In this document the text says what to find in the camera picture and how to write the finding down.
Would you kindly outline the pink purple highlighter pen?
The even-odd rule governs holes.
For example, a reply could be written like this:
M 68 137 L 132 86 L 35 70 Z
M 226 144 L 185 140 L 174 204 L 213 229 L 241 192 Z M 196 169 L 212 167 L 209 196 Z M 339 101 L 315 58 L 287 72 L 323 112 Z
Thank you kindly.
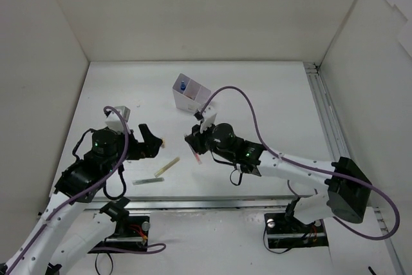
M 189 148 L 190 148 L 191 152 L 193 153 L 193 155 L 194 155 L 197 163 L 198 163 L 199 165 L 202 164 L 202 161 L 201 161 L 201 159 L 200 159 L 199 154 L 197 154 L 197 152 L 195 152 L 195 150 L 194 150 L 191 146 L 189 146 Z

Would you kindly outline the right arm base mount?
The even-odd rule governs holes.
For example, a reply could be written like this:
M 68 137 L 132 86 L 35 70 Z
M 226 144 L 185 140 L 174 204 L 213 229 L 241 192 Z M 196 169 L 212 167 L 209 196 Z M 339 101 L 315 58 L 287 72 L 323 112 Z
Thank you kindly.
M 275 254 L 293 249 L 328 247 L 324 224 L 317 220 L 305 225 L 296 219 L 286 219 L 285 213 L 265 213 L 263 245 Z

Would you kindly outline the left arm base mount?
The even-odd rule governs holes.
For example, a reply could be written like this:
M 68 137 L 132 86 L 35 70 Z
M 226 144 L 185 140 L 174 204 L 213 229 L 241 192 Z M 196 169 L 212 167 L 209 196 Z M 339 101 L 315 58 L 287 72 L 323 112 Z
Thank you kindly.
M 150 217 L 147 214 L 132 214 L 128 219 L 116 225 L 115 231 L 103 241 L 98 243 L 91 252 L 117 253 L 113 249 L 134 252 L 147 252 L 149 242 Z

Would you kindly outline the yellow highlighter pen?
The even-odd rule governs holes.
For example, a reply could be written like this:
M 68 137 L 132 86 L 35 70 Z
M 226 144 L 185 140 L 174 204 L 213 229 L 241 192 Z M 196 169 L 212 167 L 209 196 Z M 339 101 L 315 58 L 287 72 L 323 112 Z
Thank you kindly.
M 158 178 L 162 174 L 164 174 L 168 169 L 170 169 L 172 166 L 174 166 L 177 162 L 180 161 L 180 157 L 176 157 L 173 160 L 171 160 L 168 164 L 164 165 L 162 168 L 160 168 L 155 174 L 154 177 Z

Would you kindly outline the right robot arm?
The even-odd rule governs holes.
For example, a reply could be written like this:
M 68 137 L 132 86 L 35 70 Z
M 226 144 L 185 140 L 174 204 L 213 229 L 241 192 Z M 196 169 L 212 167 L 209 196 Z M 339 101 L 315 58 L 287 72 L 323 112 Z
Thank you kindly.
M 292 231 L 325 218 L 349 223 L 364 219 L 371 182 L 350 158 L 331 162 L 276 155 L 263 144 L 237 137 L 228 123 L 207 129 L 195 125 L 185 141 L 197 155 L 210 153 L 216 163 L 231 166 L 240 175 L 276 177 L 315 189 L 317 194 L 296 198 L 286 208 L 285 223 Z

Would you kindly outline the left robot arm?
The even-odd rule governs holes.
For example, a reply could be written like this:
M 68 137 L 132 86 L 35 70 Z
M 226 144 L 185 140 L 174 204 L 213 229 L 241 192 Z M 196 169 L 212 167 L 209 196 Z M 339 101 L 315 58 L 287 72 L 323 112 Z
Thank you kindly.
M 133 132 L 111 128 L 94 130 L 91 149 L 62 172 L 49 204 L 20 249 L 1 264 L 1 274 L 64 274 L 84 255 L 110 237 L 121 236 L 129 227 L 129 199 L 121 196 L 104 205 L 82 233 L 62 239 L 77 217 L 125 160 L 154 158 L 163 144 L 146 124 L 139 125 L 143 142 Z

